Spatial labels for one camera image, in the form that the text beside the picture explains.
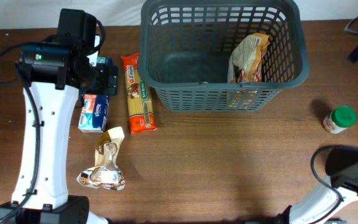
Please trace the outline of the Kleenex tissue multipack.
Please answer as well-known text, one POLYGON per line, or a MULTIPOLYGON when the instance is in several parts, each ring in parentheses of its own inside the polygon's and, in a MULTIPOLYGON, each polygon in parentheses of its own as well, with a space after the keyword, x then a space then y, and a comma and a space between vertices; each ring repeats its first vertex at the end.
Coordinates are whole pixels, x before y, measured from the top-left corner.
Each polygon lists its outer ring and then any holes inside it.
MULTIPOLYGON (((98 57, 98 63, 115 65, 111 58, 98 57)), ((109 100, 111 96, 80 94, 81 113, 78 122, 78 129, 83 133, 103 133, 106 129, 108 118, 109 100)))

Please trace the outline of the spaghetti pasta packet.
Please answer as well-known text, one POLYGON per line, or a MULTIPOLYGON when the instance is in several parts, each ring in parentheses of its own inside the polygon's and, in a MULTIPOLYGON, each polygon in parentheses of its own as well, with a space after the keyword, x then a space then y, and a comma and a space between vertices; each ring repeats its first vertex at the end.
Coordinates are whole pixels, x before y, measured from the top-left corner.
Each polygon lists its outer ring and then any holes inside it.
POLYGON ((139 53, 122 55, 130 132, 132 135, 157 129, 150 87, 138 71, 139 53))

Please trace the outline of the grey plastic shopping basket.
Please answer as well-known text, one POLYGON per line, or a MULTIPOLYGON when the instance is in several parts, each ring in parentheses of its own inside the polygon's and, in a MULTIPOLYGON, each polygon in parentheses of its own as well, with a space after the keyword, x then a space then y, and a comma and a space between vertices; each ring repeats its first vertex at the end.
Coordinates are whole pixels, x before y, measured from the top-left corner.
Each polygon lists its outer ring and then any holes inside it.
POLYGON ((141 9, 139 74, 171 111, 257 111, 310 73, 299 8, 289 0, 153 0, 141 9), (229 83, 229 57, 268 36, 262 79, 229 83))

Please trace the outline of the orange snack bag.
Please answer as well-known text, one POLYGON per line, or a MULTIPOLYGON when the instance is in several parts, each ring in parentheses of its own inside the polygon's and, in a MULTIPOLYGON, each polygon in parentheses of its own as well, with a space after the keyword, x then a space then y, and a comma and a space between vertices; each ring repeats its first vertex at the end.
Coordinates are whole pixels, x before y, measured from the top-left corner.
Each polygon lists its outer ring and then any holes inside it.
POLYGON ((254 33, 244 38, 229 57, 227 82, 262 82, 262 59, 269 44, 266 34, 254 33))

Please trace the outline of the white-label jar green lid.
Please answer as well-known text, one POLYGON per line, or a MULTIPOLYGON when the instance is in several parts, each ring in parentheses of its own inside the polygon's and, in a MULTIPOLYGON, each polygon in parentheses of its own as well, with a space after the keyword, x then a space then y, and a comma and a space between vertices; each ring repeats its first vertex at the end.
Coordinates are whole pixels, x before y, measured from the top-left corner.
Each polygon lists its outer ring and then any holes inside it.
POLYGON ((356 112, 349 106, 340 106, 323 119, 323 128, 329 133, 339 134, 356 122, 356 112))

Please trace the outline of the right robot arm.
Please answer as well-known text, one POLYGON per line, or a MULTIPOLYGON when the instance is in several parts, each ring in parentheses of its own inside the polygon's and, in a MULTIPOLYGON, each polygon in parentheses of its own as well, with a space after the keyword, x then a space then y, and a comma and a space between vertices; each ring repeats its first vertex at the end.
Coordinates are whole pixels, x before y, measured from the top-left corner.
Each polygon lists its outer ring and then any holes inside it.
MULTIPOLYGON (((344 28, 348 34, 358 36, 351 26, 358 16, 344 28)), ((351 62, 358 61, 358 46, 348 56, 351 62)), ((328 114, 323 124, 330 133, 339 133, 356 123, 356 112, 348 106, 341 106, 328 114)), ((311 171, 319 185, 305 199, 296 205, 289 205, 272 221, 245 223, 347 223, 329 220, 346 205, 358 200, 358 147, 345 145, 323 146, 313 153, 311 171), (323 151, 329 151, 325 164, 326 177, 322 179, 316 169, 315 160, 323 151)))

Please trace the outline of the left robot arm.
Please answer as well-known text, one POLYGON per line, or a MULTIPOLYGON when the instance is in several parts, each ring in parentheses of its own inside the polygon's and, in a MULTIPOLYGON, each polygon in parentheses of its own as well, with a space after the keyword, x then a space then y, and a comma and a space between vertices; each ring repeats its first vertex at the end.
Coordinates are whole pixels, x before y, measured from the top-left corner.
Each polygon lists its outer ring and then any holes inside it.
POLYGON ((67 188, 71 117, 82 93, 101 73, 90 55, 103 42, 102 23, 77 9, 62 9, 58 30, 39 42, 19 44, 14 64, 25 98, 21 168, 9 202, 0 204, 0 223, 108 223, 90 210, 85 196, 67 188))

